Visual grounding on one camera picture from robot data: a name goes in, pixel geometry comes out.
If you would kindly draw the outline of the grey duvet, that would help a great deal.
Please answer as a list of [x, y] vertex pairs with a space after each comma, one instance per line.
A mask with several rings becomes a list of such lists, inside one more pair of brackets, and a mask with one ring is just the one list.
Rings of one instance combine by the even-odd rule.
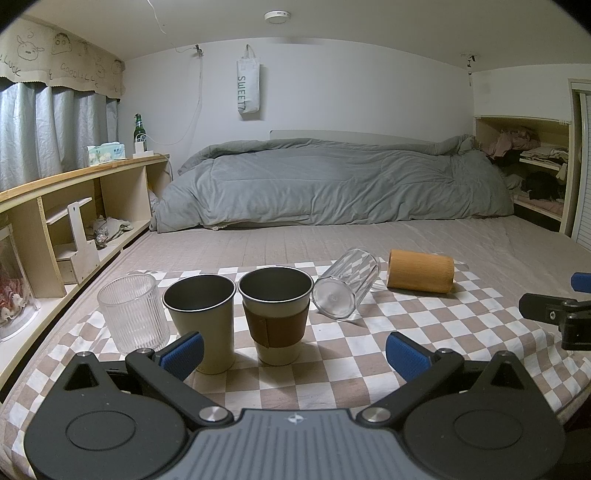
[[187, 159], [150, 228], [377, 224], [513, 211], [504, 178], [471, 135], [399, 145], [242, 140]]

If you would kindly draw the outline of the orange-brown cylindrical cup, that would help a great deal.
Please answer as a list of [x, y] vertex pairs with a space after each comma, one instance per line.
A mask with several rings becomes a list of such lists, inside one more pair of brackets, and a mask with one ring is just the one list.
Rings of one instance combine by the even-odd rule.
[[390, 289], [448, 294], [454, 276], [452, 257], [406, 250], [390, 252], [387, 279]]

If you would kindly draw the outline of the small wooden stand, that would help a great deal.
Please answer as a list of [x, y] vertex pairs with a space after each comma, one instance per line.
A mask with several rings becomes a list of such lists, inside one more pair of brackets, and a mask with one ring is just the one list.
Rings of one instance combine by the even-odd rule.
[[81, 284], [100, 264], [95, 242], [86, 238], [81, 216], [81, 207], [91, 200], [91, 197], [85, 197], [67, 206], [55, 207], [46, 215], [48, 226], [55, 225], [64, 218], [69, 221], [73, 241], [53, 246], [57, 266], [65, 284]]

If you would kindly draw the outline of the tissue pack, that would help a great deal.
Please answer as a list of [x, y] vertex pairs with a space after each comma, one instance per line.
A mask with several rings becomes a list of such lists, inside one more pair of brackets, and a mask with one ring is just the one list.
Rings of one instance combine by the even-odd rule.
[[95, 166], [126, 158], [125, 146], [120, 142], [107, 142], [87, 147], [88, 165]]

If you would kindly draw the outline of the white hanging fabric bag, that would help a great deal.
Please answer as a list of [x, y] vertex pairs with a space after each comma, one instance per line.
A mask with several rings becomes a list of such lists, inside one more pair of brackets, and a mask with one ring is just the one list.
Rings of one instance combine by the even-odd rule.
[[252, 47], [245, 45], [245, 52], [236, 61], [236, 102], [241, 115], [259, 112], [260, 62]]

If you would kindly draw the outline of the clear box with doll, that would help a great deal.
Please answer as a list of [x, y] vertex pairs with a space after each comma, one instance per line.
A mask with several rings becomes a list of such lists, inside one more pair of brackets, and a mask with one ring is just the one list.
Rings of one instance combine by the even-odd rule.
[[20, 260], [10, 224], [1, 228], [1, 341], [22, 331], [40, 308]]

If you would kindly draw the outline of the wooden clothes shelf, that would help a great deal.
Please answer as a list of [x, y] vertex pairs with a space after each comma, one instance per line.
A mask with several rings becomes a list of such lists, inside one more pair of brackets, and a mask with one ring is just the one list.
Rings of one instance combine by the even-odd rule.
[[478, 116], [475, 133], [505, 178], [519, 217], [572, 234], [580, 180], [580, 134], [565, 120]]

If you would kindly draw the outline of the green glass bottle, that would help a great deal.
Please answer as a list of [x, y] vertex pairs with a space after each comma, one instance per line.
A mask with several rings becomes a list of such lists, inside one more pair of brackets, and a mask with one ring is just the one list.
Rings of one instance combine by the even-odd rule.
[[134, 114], [134, 131], [133, 131], [133, 141], [136, 144], [140, 144], [143, 150], [146, 149], [146, 131], [143, 126], [143, 120], [140, 113]]

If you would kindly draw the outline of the beige metal-lined cup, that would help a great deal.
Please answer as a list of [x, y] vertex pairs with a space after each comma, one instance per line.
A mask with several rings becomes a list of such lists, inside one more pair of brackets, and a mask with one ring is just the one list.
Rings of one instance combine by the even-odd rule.
[[181, 279], [163, 295], [177, 332], [197, 331], [204, 339], [204, 358], [197, 366], [202, 374], [221, 374], [235, 363], [235, 291], [232, 280], [206, 274]]

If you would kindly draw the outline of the wooden side shelf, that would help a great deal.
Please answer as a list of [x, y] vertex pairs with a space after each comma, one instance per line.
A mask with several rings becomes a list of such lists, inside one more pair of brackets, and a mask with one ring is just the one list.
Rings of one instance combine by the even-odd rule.
[[[1, 383], [16, 370], [35, 341], [76, 294], [151, 218], [150, 197], [170, 182], [168, 157], [138, 159], [77, 169], [26, 183], [1, 194], [1, 211], [13, 231], [37, 306], [32, 318], [1, 342]], [[98, 249], [86, 235], [98, 218], [130, 223], [130, 230]]]

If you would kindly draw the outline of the beige printed valance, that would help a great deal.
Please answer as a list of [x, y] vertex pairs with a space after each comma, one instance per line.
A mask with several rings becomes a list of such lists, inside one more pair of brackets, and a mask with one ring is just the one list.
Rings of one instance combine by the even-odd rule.
[[1, 76], [13, 83], [42, 83], [111, 99], [124, 93], [124, 62], [65, 30], [27, 19], [1, 34]]

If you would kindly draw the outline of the white ceiling smoke detector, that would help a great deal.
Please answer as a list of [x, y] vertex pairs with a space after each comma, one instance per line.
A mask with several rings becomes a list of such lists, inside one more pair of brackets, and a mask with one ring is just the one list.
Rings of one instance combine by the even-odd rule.
[[283, 24], [290, 20], [290, 12], [286, 10], [271, 10], [263, 15], [264, 21], [270, 24]]

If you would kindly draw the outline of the ribbed clear glass goblet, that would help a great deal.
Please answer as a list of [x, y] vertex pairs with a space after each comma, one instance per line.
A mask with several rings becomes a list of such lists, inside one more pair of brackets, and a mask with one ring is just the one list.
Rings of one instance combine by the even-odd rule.
[[98, 292], [97, 300], [119, 352], [158, 350], [167, 344], [170, 330], [152, 275], [135, 273], [115, 279]]

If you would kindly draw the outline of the clear ribbed plastic cup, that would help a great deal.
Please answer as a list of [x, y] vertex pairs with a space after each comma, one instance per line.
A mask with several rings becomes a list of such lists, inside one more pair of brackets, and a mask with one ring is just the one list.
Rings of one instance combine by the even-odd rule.
[[349, 318], [369, 293], [380, 273], [378, 259], [362, 248], [351, 248], [315, 281], [311, 300], [322, 315]]

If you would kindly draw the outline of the grey curtain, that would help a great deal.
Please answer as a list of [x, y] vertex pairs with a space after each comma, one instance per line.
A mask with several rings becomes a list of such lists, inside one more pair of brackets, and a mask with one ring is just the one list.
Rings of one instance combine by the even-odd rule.
[[1, 80], [1, 189], [88, 165], [87, 148], [118, 139], [118, 101]]

